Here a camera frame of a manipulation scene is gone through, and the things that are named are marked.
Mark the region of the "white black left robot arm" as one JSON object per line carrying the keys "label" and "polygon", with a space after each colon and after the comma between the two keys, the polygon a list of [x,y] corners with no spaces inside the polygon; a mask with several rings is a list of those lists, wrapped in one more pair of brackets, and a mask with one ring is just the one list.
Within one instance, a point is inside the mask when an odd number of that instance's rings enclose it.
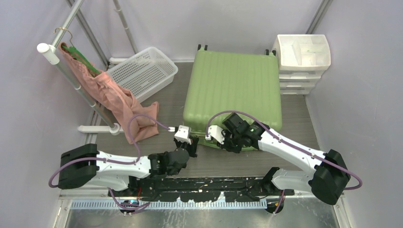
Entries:
{"label": "white black left robot arm", "polygon": [[197,136],[189,138],[189,142],[175,139],[176,149],[171,152],[141,157],[108,154],[94,143],[85,144],[61,155],[60,168],[53,175],[58,183],[49,185],[68,190],[90,184],[133,196],[139,189],[137,179],[163,179],[186,168],[189,158],[197,156],[199,142]]}

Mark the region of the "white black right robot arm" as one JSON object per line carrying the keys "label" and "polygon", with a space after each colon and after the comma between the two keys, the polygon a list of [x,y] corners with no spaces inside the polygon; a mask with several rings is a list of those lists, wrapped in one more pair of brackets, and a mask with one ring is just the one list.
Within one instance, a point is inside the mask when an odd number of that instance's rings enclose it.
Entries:
{"label": "white black right robot arm", "polygon": [[223,120],[223,144],[229,152],[240,152],[243,147],[272,153],[296,165],[299,171],[272,167],[265,176],[264,189],[269,195],[281,190],[311,192],[322,202],[335,205],[351,175],[342,155],[335,151],[323,152],[290,140],[268,125],[254,121],[249,124],[237,113]]}

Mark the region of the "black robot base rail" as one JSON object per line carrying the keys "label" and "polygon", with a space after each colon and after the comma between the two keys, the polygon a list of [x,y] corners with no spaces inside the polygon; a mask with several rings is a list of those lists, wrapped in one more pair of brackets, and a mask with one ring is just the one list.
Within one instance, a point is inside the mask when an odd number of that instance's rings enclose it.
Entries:
{"label": "black robot base rail", "polygon": [[128,208],[147,209],[246,209],[263,208],[279,213],[293,190],[278,190],[262,177],[213,177],[129,179],[125,190],[111,190],[108,196],[125,198],[121,212]]}

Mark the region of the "green ribbed hard-shell suitcase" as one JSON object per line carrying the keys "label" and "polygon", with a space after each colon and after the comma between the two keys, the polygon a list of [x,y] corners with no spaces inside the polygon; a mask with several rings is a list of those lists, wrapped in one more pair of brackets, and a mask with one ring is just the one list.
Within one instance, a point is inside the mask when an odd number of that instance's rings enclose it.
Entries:
{"label": "green ribbed hard-shell suitcase", "polygon": [[183,123],[205,140],[207,124],[223,127],[229,110],[250,114],[276,131],[283,126],[278,60],[263,55],[217,52],[200,48],[194,59]]}

